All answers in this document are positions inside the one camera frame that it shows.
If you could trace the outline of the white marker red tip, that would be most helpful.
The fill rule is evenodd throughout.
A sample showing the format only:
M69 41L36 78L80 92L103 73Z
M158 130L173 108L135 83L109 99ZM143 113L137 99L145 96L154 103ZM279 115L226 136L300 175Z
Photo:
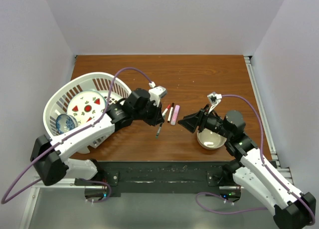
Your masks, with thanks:
M171 105L169 104L165 109L164 111L162 112L162 117L165 117L167 111L170 109Z

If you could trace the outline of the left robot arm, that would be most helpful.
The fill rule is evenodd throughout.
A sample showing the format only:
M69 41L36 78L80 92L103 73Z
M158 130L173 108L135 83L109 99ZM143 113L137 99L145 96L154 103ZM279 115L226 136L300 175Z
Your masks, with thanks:
M138 88L126 99L120 99L107 107L102 119L92 119L65 134L49 139L39 136L31 153L31 165L40 180L51 186L64 178L81 178L92 185L103 180L103 169L96 160L74 160L71 156L100 137L109 137L141 120L150 126L164 122L161 99L167 94L164 87L157 86L148 91Z

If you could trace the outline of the pink highlighter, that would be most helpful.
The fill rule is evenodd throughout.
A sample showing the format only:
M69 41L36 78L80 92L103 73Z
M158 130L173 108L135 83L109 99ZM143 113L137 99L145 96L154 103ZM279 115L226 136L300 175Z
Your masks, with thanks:
M173 126L174 126L174 125L176 124L176 122L177 122L177 117L178 117L179 109L180 109L180 106L179 106L179 105L175 105L174 111L173 111L173 115L172 115L172 118L171 118L171 121L170 121L170 124L173 125Z

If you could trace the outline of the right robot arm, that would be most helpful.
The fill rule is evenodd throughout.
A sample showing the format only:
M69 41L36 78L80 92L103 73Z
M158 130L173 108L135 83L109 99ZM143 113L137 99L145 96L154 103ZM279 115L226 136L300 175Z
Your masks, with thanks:
M235 159L225 167L223 182L229 186L236 183L258 199L278 228L303 229L315 224L315 197L296 188L264 157L245 133L246 123L240 112L232 110L220 118L205 106L178 123L191 133L207 129L226 138L226 150Z

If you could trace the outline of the green pen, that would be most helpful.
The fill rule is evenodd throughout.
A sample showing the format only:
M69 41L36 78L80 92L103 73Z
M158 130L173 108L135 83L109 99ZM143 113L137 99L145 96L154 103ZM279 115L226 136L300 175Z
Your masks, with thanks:
M159 128L158 128L157 133L156 133L156 138L158 138L159 135L160 135L160 131L162 129L162 125L163 125L163 123L160 123Z

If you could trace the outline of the white marker black tip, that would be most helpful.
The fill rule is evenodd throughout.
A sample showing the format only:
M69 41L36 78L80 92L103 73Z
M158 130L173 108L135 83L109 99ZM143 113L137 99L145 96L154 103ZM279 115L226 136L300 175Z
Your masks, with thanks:
M174 102L171 104L170 109L169 109L169 114L168 114L168 118L167 118L167 122L168 122L168 123L171 122L171 118L172 118L172 114L173 114L173 109L174 109Z

